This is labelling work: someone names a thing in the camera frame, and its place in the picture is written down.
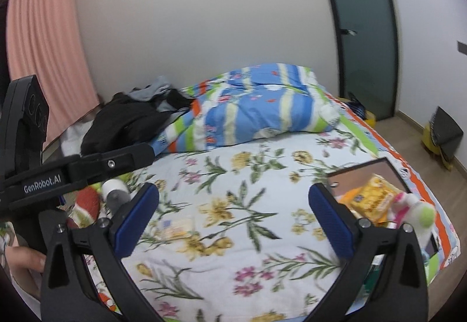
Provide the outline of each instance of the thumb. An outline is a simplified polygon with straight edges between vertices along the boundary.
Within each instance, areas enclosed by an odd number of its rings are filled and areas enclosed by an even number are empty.
[[[26,268],[43,273],[46,256],[29,247],[6,247],[6,261],[10,268]]]

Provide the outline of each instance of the screw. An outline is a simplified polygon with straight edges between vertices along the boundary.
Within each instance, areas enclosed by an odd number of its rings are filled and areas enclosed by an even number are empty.
[[[97,226],[99,226],[101,229],[106,228],[110,224],[110,219],[104,217],[104,218],[99,218],[97,220]]]
[[[63,233],[65,230],[66,230],[66,226],[65,226],[64,223],[60,223],[60,224],[57,226],[57,233],[61,234],[61,233]]]
[[[404,223],[402,225],[402,229],[405,231],[405,232],[412,232],[413,231],[413,227],[411,224],[409,223]]]
[[[360,227],[363,227],[364,229],[367,229],[368,227],[371,226],[370,220],[366,218],[359,219],[358,224],[360,225]]]

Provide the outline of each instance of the floral bed sheet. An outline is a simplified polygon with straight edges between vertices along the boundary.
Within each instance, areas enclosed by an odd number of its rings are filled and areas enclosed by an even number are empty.
[[[331,132],[169,154],[132,174],[132,191],[153,182],[161,200],[123,263],[162,317],[272,322],[309,314],[340,268],[308,205],[308,189],[329,172],[377,157],[388,157],[409,188],[437,208],[440,252],[429,281],[460,254],[449,218],[419,175],[347,107],[332,102],[341,117]],[[162,243],[164,221],[183,218],[194,221],[194,234]],[[91,257],[88,266],[102,299],[118,310]]]

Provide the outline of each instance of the blue rubber pad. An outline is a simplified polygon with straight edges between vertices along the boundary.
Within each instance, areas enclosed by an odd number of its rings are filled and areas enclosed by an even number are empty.
[[[317,185],[310,187],[308,203],[337,257],[350,260],[354,253],[352,233]]]
[[[132,254],[158,205],[159,191],[151,184],[115,233],[114,252],[117,258],[126,258]]]

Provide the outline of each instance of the pink curtain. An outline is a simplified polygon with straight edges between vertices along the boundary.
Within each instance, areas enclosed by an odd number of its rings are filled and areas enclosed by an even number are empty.
[[[39,79],[50,106],[46,145],[98,105],[75,0],[9,0],[6,49],[12,80]]]

